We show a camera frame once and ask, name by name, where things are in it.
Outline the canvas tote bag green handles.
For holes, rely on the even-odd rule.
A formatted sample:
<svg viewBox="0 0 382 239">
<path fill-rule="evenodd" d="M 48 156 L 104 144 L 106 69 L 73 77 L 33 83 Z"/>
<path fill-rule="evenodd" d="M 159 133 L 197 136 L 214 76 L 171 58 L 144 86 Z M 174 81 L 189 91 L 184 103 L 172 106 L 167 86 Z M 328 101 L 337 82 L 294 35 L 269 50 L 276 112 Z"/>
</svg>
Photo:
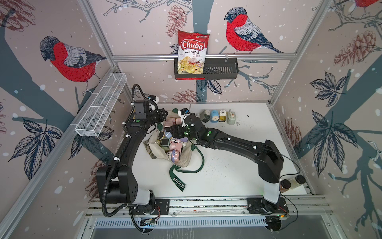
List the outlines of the canvas tote bag green handles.
<svg viewBox="0 0 382 239">
<path fill-rule="evenodd" d="M 196 174 L 199 173 L 205 164 L 203 153 L 186 137 L 184 133 L 184 117 L 188 114 L 179 115 L 181 112 L 174 108 L 166 111 L 168 114 L 165 121 L 157 123 L 156 128 L 151 133 L 148 140 L 143 144 L 152 159 L 166 160 L 172 163 L 169 176 L 172 182 L 180 191 L 184 191 L 184 183 L 176 173 Z M 196 170 L 186 170 L 189 166 L 193 152 L 197 152 L 201 157 L 201 165 Z"/>
</svg>

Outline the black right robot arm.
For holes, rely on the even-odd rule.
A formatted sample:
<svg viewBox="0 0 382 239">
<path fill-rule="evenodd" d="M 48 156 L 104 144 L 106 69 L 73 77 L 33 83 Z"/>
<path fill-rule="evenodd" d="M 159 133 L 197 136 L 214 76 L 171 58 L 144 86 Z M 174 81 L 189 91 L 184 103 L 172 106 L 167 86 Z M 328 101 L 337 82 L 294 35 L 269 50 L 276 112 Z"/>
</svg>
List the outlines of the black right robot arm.
<svg viewBox="0 0 382 239">
<path fill-rule="evenodd" d="M 258 164 L 258 174 L 264 182 L 264 192 L 261 197 L 247 199 L 249 213 L 268 216 L 289 212 L 280 193 L 284 158 L 273 141 L 249 141 L 228 135 L 219 129 L 205 127 L 194 113 L 184 118 L 183 126 L 173 126 L 170 132 L 176 138 L 186 137 L 197 145 L 214 150 L 225 150 Z"/>
</svg>

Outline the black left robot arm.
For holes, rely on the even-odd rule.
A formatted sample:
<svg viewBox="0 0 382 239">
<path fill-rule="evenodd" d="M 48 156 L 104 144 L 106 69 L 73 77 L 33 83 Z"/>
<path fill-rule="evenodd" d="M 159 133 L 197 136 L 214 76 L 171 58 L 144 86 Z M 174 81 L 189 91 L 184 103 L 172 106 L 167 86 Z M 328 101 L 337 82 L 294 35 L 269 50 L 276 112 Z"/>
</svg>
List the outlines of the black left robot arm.
<svg viewBox="0 0 382 239">
<path fill-rule="evenodd" d="M 143 190 L 133 174 L 132 166 L 138 149 L 150 128 L 164 122 L 168 113 L 158 107 L 158 97 L 143 95 L 132 100 L 131 112 L 123 122 L 124 138 L 106 167 L 96 172 L 102 213 L 110 218 L 127 207 L 143 206 L 153 212 L 156 207 L 152 190 Z"/>
</svg>

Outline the pale green sharpener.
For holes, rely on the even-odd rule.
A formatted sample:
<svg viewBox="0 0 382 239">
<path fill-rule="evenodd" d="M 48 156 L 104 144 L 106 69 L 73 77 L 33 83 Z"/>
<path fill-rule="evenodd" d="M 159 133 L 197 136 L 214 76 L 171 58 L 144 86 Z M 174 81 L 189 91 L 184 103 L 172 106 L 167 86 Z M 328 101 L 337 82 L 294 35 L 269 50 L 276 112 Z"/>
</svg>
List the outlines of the pale green sharpener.
<svg viewBox="0 0 382 239">
<path fill-rule="evenodd" d="M 235 122 L 236 122 L 236 113 L 233 112 L 233 111 L 228 111 L 228 112 L 227 112 L 227 119 L 226 119 L 226 122 L 227 122 L 229 125 L 234 125 Z"/>
</svg>

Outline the yellow sharpener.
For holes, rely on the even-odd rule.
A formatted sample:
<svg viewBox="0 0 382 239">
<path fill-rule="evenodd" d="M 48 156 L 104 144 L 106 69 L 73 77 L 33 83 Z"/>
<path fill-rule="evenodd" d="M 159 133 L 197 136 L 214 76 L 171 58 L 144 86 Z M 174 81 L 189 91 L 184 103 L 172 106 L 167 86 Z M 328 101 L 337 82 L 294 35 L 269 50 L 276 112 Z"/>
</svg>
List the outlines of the yellow sharpener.
<svg viewBox="0 0 382 239">
<path fill-rule="evenodd" d="M 220 110 L 219 112 L 219 122 L 226 122 L 227 112 L 226 110 Z"/>
</svg>

